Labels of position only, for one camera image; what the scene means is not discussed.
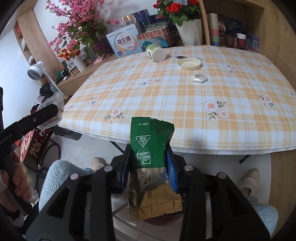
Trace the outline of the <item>person's left hand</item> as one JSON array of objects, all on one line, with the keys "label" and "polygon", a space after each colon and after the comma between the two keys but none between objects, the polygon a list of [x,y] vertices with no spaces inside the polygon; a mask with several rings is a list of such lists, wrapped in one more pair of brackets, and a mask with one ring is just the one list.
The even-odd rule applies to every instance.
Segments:
[{"label": "person's left hand", "polygon": [[[15,185],[14,193],[28,203],[33,203],[39,198],[39,194],[31,187],[32,177],[28,174],[27,167],[20,161],[19,156],[13,152]],[[13,204],[6,190],[9,184],[9,175],[1,169],[1,205],[9,212],[17,212],[18,208]]]}]

